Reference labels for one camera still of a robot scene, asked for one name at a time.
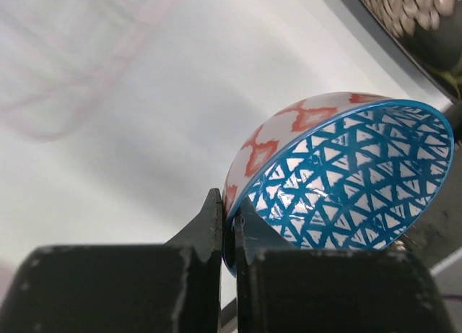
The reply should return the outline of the black floral square plate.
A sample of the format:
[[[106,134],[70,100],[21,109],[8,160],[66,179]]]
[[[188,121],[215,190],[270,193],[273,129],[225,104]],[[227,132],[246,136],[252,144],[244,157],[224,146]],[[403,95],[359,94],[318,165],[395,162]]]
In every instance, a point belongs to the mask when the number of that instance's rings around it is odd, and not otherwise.
[[[461,102],[461,0],[360,0],[454,103]]]

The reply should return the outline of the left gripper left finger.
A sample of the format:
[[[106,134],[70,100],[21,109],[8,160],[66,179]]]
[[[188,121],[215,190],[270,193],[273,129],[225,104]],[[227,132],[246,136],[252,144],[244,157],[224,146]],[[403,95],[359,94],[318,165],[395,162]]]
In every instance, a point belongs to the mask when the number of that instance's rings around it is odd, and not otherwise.
[[[221,194],[164,244],[35,249],[1,305],[3,332],[218,332]]]

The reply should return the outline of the blue patterned bowl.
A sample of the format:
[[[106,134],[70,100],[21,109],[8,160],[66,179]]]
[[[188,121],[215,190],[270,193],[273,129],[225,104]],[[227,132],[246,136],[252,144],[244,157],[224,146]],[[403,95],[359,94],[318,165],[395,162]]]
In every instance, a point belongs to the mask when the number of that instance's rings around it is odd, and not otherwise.
[[[298,248],[383,249],[447,178],[454,136],[438,109],[360,92],[305,98],[243,143],[223,188],[223,261],[235,273],[235,216],[248,202]]]

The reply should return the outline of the clear wire dish rack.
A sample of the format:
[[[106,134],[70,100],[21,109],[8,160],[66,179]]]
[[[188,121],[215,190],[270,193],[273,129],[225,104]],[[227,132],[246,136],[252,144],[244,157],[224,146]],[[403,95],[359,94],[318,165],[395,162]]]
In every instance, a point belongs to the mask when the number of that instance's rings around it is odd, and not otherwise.
[[[103,100],[175,0],[1,0],[1,124],[67,135]]]

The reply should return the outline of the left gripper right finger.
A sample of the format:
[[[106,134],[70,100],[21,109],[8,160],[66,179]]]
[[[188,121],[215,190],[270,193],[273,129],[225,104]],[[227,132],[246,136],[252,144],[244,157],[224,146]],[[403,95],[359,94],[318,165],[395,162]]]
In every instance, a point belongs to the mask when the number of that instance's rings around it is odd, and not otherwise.
[[[245,200],[235,216],[240,332],[452,332],[408,251],[298,249]]]

